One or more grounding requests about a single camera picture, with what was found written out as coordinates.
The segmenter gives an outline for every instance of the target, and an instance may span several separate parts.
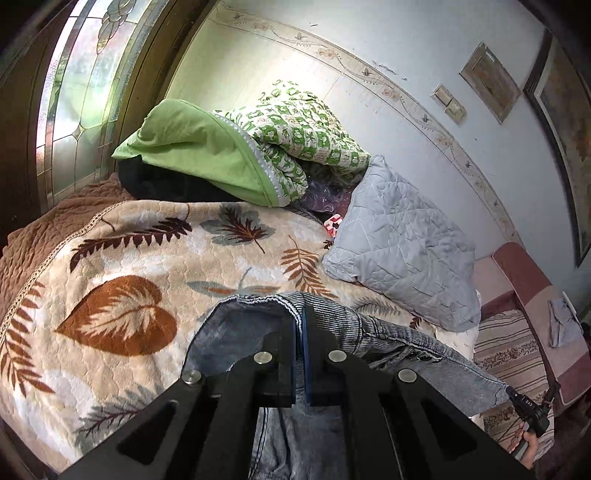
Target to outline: green patterned quilt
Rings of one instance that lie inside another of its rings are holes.
[[[230,112],[165,99],[113,158],[141,155],[144,163],[206,179],[242,200],[272,207],[306,193],[301,161],[307,161],[308,173],[329,170],[344,186],[361,179],[369,154],[322,100],[293,82],[278,80],[270,90],[257,105]]]
[[[275,170],[285,196],[292,202],[308,187],[297,160],[333,167],[343,184],[365,171],[370,155],[349,136],[326,104],[294,82],[277,80],[259,104],[217,111],[243,128],[257,142]]]

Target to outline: framed picture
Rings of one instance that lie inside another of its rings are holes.
[[[591,99],[587,84],[549,31],[524,92],[554,150],[580,266],[591,247]]]

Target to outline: glass pane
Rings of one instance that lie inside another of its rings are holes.
[[[53,194],[53,170],[50,168],[45,172],[45,191],[47,194]]]
[[[139,51],[167,2],[76,3],[51,58],[37,125],[37,172],[44,173],[41,203],[47,208],[113,170],[113,120]]]
[[[74,27],[75,18],[68,18],[57,40],[56,48],[51,55],[49,69],[45,76],[45,84],[43,84],[43,93],[41,94],[41,105],[39,107],[39,120],[37,121],[37,147],[45,143],[45,128],[47,125],[47,112],[49,110],[49,100],[51,97],[51,90],[53,88],[53,80],[56,78],[57,66],[60,62],[61,54],[66,46],[66,41],[70,36],[70,32]]]
[[[76,139],[69,135],[53,142],[53,193],[74,185]]]
[[[78,182],[90,174],[94,174],[97,168],[100,168],[98,156],[100,137],[100,125],[85,130],[78,139],[78,149],[76,151],[76,187]]]
[[[86,88],[96,61],[100,25],[100,20],[87,18],[78,33],[61,83],[53,128],[54,140],[70,135],[80,123]]]
[[[39,175],[45,171],[45,145],[37,147],[35,160],[37,163],[37,175]]]
[[[96,0],[95,4],[90,9],[90,13],[88,14],[89,17],[98,17],[103,18],[103,15],[107,11],[107,7],[113,0]],[[126,4],[129,1],[133,0],[119,0],[120,4]]]
[[[84,128],[91,128],[102,122],[115,72],[134,28],[134,24],[123,23],[120,25],[115,36],[108,41],[104,50],[98,55],[88,83],[87,91],[89,93],[84,99],[82,120],[80,121]]]
[[[142,15],[146,11],[146,8],[148,8],[148,5],[150,4],[150,2],[151,2],[151,0],[136,0],[134,8],[129,13],[129,15],[127,15],[126,20],[128,22],[135,22],[135,23],[139,22],[139,19],[142,18]]]
[[[78,3],[76,4],[74,9],[72,10],[72,13],[70,14],[70,16],[77,17],[78,15],[80,15],[80,12],[82,11],[82,9],[86,5],[86,3],[87,3],[87,0],[78,0]]]
[[[47,193],[45,191],[45,173],[37,176],[37,191],[41,203],[41,213],[47,211]]]

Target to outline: floral wall border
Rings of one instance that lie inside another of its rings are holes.
[[[490,211],[505,239],[522,245],[508,212],[478,166],[426,109],[377,68],[383,68],[389,72],[392,70],[383,65],[376,65],[377,68],[372,67],[352,53],[312,33],[292,25],[235,10],[223,2],[218,3],[209,18],[218,25],[264,37],[309,55],[343,73],[381,98],[405,120],[414,124],[457,168]]]

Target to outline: denim fabric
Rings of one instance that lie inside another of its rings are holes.
[[[331,331],[342,350],[362,357],[381,371],[413,369],[467,416],[508,399],[504,382],[438,340],[302,292],[222,300],[196,333],[183,371],[197,369],[208,376],[229,370],[237,360],[258,352],[265,334],[277,330],[286,313],[293,318],[301,341],[307,304],[313,306],[318,326]],[[340,408],[312,408],[305,404],[303,390],[298,359],[296,405],[259,411],[251,478],[347,477]]]

